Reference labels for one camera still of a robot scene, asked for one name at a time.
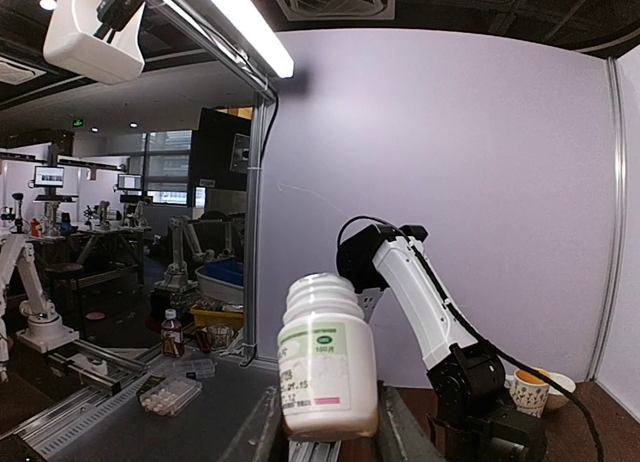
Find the red object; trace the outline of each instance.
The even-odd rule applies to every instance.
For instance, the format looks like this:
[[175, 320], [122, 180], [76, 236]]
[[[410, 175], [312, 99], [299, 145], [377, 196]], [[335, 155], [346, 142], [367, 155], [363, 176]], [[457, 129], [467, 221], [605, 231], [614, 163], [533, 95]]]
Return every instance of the red object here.
[[38, 222], [38, 219], [31, 219], [31, 236], [40, 237], [40, 222]]

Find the black panel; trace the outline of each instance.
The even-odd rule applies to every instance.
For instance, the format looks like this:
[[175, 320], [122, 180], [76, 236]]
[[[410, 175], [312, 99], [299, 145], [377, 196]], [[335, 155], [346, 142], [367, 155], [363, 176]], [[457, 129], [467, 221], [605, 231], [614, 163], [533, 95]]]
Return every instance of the black panel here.
[[230, 167], [236, 134], [248, 136], [250, 130], [250, 120], [213, 109], [202, 109], [198, 131], [191, 138], [190, 195], [196, 187], [208, 186], [201, 183], [202, 179], [213, 181], [216, 189], [247, 190], [247, 175], [232, 172]]

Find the monitor screen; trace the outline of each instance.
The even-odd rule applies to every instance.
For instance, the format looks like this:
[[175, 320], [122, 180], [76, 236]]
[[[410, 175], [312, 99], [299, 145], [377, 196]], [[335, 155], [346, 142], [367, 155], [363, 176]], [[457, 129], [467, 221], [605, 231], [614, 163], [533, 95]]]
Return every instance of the monitor screen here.
[[118, 174], [118, 190], [142, 190], [142, 176]]
[[36, 166], [34, 187], [64, 187], [64, 167]]

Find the mug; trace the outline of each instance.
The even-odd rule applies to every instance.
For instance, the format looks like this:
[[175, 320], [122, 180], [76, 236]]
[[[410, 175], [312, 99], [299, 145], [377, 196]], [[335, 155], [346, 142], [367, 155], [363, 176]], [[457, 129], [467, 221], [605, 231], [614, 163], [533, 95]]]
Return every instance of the mug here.
[[[542, 369], [535, 370], [550, 377], [549, 373]], [[549, 398], [549, 384], [524, 370], [518, 369], [513, 374], [513, 382], [509, 393], [516, 403], [518, 411], [534, 417], [541, 417]]]

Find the air vent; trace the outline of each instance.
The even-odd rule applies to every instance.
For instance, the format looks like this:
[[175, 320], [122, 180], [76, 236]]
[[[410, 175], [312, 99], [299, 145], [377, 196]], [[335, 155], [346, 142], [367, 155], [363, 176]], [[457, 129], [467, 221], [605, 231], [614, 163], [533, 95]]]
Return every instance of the air vent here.
[[34, 69], [20, 62], [0, 57], [0, 82], [5, 84], [24, 84], [45, 73], [43, 70]]
[[276, 0], [287, 19], [392, 20], [396, 0]]

